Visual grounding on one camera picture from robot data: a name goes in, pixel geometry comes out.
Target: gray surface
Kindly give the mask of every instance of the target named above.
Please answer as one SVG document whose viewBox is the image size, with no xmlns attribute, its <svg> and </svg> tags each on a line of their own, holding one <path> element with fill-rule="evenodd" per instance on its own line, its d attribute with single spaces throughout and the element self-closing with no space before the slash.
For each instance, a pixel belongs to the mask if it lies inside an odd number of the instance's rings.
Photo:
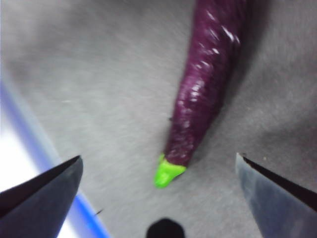
<svg viewBox="0 0 317 238">
<path fill-rule="evenodd" d="M 3 0 L 2 69 L 116 238 L 161 217 L 187 237 L 259 238 L 237 151 L 317 191 L 317 1 L 261 1 L 225 107 L 170 187 L 153 187 L 182 74 L 192 0 Z"/>
</svg>

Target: eggplant skin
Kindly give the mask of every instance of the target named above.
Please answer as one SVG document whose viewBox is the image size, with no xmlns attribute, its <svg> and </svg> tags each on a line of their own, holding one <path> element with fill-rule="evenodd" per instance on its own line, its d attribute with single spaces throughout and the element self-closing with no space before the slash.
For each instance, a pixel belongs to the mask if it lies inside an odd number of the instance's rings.
<svg viewBox="0 0 317 238">
<path fill-rule="evenodd" d="M 247 0 L 197 0 L 192 38 L 177 94 L 165 158 L 187 166 L 221 109 L 240 48 Z"/>
</svg>

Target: blue edge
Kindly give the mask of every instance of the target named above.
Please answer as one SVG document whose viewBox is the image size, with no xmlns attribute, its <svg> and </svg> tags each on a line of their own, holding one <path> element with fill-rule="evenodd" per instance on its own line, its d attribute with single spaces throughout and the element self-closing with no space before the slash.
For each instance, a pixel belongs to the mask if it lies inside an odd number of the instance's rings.
<svg viewBox="0 0 317 238">
<path fill-rule="evenodd" d="M 41 143 L 39 143 L 36 136 L 32 133 L 32 130 L 28 127 L 27 122 L 24 121 L 22 112 L 19 110 L 17 104 L 4 86 L 3 82 L 1 82 L 0 94 L 1 105 L 7 109 L 11 122 L 16 127 L 19 135 L 23 139 L 23 142 L 28 149 L 28 152 L 32 158 L 34 158 L 36 164 L 41 170 L 48 170 L 52 168 L 52 164 L 46 159 L 49 158 L 48 154 L 40 146 Z M 72 208 L 69 211 L 70 216 L 72 215 L 71 213 L 73 213 L 73 215 L 81 216 L 81 218 L 84 220 L 86 228 L 89 230 L 89 237 L 110 238 L 109 234 L 104 229 L 100 220 L 96 217 L 92 207 L 89 205 L 84 196 L 80 194 L 76 195 L 72 204 Z M 82 230 L 82 228 L 75 226 L 76 233 L 78 233 L 78 229 Z"/>
</svg>

